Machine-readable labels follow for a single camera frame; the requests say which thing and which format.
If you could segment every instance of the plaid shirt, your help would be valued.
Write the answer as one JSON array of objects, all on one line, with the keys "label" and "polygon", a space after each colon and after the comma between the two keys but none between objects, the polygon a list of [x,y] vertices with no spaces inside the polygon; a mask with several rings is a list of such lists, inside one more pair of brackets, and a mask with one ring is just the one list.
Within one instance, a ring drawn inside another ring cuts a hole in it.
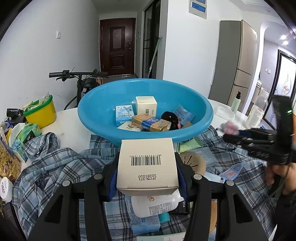
[{"label": "plaid shirt", "polygon": [[[33,156],[31,159],[36,158],[33,164],[21,173],[13,187],[12,203],[18,210],[26,237],[63,181],[70,180],[72,183],[86,181],[95,173],[101,172],[104,165],[113,161],[120,150],[108,140],[95,135],[91,136],[90,149],[80,154],[69,148],[53,150],[52,147],[58,148],[58,145],[53,144],[56,136],[52,133],[45,136],[37,137],[27,143],[26,153],[31,153]],[[212,126],[198,137],[217,159],[215,166],[208,168],[207,171],[220,174],[244,160],[246,165],[234,182],[252,207],[266,197],[268,190],[265,184],[264,161],[251,158],[247,155],[247,151],[223,142]],[[267,235],[270,235],[274,228],[271,215],[275,211],[275,206],[276,199],[269,199],[255,210]],[[130,218],[125,196],[118,191],[112,202],[104,203],[104,207],[112,240],[134,240],[136,236],[129,226]],[[79,216],[81,240],[87,240],[83,200],[80,200]],[[170,222],[161,223],[159,232],[149,235],[185,232],[188,222],[189,216],[171,217]],[[209,240],[215,240],[215,231],[210,233]]]}]

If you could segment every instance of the human hand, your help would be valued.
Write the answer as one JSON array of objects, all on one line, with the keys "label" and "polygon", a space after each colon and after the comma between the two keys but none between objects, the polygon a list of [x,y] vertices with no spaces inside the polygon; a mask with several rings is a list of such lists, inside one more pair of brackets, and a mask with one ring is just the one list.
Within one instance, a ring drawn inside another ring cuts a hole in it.
[{"label": "human hand", "polygon": [[285,187],[283,190],[283,195],[288,195],[294,191],[296,191],[296,163],[290,163],[289,166],[278,166],[268,164],[265,169],[266,173],[266,184],[272,185],[274,184],[274,174],[277,174],[281,177],[285,177],[287,171],[289,169],[288,175],[285,180]]}]

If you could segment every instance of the plastic bottle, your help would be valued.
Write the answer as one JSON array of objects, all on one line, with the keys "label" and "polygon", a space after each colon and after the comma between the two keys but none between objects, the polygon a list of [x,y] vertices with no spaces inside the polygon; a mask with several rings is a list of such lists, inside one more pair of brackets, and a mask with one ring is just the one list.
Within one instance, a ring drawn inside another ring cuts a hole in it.
[{"label": "plastic bottle", "polygon": [[133,211],[139,218],[169,212],[176,209],[182,201],[184,199],[180,196],[178,189],[172,195],[131,197]]},{"label": "plastic bottle", "polygon": [[267,108],[268,96],[269,94],[266,90],[262,89],[260,91],[246,121],[248,128],[257,128],[259,126]]},{"label": "plastic bottle", "polygon": [[242,101],[240,99],[240,96],[241,96],[241,93],[238,91],[237,96],[236,96],[236,98],[234,98],[232,106],[231,106],[231,110],[233,111],[234,114],[237,112],[237,109],[239,108],[240,102]]}]

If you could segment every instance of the white container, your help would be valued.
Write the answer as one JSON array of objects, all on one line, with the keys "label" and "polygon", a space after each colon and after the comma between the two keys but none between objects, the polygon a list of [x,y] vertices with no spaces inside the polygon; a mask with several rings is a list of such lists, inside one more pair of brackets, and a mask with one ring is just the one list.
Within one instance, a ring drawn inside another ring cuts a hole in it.
[{"label": "white container", "polygon": [[139,218],[169,212],[176,209],[179,202],[182,201],[184,201],[184,199],[180,196],[179,189],[172,195],[131,197],[133,211]]},{"label": "white container", "polygon": [[0,182],[0,196],[4,202],[12,200],[12,182],[7,177]]},{"label": "white container", "polygon": [[269,93],[265,90],[261,90],[246,121],[248,128],[257,128],[264,116],[264,113],[268,105]]},{"label": "white container", "polygon": [[153,96],[137,96],[136,110],[137,115],[156,116],[157,102]]},{"label": "white container", "polygon": [[219,106],[215,108],[214,113],[227,121],[232,121],[235,119],[235,113],[230,108]]}]

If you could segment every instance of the white wall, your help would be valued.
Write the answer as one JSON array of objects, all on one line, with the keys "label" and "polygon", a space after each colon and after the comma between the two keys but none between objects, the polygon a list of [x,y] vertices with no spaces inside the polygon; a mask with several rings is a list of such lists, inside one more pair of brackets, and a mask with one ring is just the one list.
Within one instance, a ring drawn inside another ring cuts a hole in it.
[{"label": "white wall", "polygon": [[287,55],[292,56],[293,58],[296,58],[296,49],[294,52],[292,52],[291,50],[286,49],[285,47],[279,45],[279,50],[285,52]]},{"label": "white wall", "polygon": [[111,18],[137,18],[137,12],[109,12],[99,13],[100,20]]},{"label": "white wall", "polygon": [[1,120],[7,108],[22,108],[48,91],[56,110],[64,109],[77,93],[76,80],[48,74],[100,70],[97,16],[90,0],[33,0],[16,17],[0,42],[0,81],[7,86],[0,95]]},{"label": "white wall", "polygon": [[241,10],[228,0],[208,0],[207,19],[189,13],[189,1],[169,0],[163,79],[208,97],[220,21],[241,19]]},{"label": "white wall", "polygon": [[263,88],[270,93],[274,76],[276,73],[276,64],[278,56],[279,45],[268,40],[264,40],[263,58],[260,71],[260,80],[262,81]]}]

